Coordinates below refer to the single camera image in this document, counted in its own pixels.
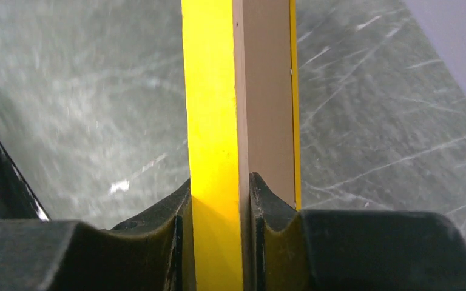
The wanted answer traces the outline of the brown cardboard backing board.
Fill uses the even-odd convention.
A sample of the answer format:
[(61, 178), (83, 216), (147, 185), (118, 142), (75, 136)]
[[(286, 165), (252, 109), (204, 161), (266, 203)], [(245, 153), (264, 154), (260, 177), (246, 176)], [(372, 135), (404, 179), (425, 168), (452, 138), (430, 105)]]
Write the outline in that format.
[(243, 1), (250, 172), (295, 206), (289, 1)]

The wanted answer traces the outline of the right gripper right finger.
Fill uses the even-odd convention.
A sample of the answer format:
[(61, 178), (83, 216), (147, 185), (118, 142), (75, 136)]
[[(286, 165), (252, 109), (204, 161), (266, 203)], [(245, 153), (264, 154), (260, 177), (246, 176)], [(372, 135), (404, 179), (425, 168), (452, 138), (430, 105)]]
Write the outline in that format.
[(466, 290), (466, 242), (434, 212), (296, 210), (249, 176), (255, 290)]

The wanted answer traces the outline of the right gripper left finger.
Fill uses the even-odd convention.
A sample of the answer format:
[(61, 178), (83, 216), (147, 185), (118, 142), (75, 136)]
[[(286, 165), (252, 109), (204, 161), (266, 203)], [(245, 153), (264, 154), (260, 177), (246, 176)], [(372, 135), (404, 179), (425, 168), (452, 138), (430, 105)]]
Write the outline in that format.
[(195, 290), (189, 182), (110, 230), (0, 221), (0, 290)]

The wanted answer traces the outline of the yellow wooden picture frame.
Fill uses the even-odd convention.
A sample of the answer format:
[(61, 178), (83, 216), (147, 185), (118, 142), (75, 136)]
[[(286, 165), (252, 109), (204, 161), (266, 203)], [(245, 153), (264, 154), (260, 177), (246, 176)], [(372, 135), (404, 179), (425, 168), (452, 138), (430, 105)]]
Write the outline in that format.
[[(296, 3), (289, 4), (300, 208)], [(253, 290), (243, 1), (183, 1), (181, 14), (197, 289)]]

